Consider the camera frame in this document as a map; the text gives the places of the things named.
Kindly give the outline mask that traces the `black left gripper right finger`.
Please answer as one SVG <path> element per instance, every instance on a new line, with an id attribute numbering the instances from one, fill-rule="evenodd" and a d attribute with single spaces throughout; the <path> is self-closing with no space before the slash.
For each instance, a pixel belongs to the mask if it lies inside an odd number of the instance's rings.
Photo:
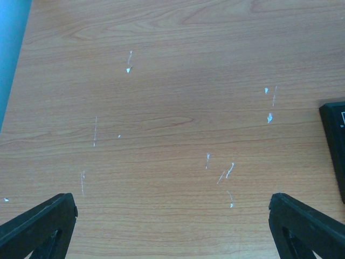
<path id="1" fill-rule="evenodd" d="M 285 194 L 269 204 L 269 227 L 280 258 L 344 258 L 344 224 Z"/>

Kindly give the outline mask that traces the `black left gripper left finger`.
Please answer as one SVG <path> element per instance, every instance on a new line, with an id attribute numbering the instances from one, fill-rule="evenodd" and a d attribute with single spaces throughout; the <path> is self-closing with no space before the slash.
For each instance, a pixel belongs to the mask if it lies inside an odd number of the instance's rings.
<path id="1" fill-rule="evenodd" d="M 1 258 L 65 258 L 78 209 L 60 193 L 1 225 Z"/>

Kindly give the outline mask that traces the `black and white chessboard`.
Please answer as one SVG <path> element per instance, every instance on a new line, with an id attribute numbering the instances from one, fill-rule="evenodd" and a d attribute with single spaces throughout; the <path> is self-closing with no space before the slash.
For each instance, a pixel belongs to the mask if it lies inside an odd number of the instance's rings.
<path id="1" fill-rule="evenodd" d="M 319 108 L 340 197 L 344 203 L 344 101 L 325 103 Z"/>

